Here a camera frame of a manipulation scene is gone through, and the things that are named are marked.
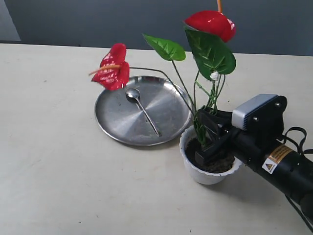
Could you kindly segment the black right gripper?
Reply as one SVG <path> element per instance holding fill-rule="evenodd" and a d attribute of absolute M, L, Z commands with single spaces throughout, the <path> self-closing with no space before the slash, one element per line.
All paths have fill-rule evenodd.
<path fill-rule="evenodd" d="M 195 150 L 196 163 L 208 165 L 233 153 L 255 173 L 266 174 L 262 166 L 269 151 L 269 127 L 255 124 L 242 130 L 232 126 L 232 114 L 212 108 L 197 111 L 196 140 L 200 146 Z"/>

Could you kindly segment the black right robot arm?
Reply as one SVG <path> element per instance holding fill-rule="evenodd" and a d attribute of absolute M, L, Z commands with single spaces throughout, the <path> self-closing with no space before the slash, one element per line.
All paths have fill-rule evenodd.
<path fill-rule="evenodd" d="M 199 122 L 207 129 L 213 143 L 195 154 L 196 162 L 204 165 L 222 155 L 234 154 L 242 163 L 284 193 L 304 221 L 313 221 L 313 163 L 303 150 L 304 139 L 294 143 L 283 133 L 281 108 L 258 108 L 248 114 L 242 127 L 232 123 L 234 112 L 198 111 Z"/>

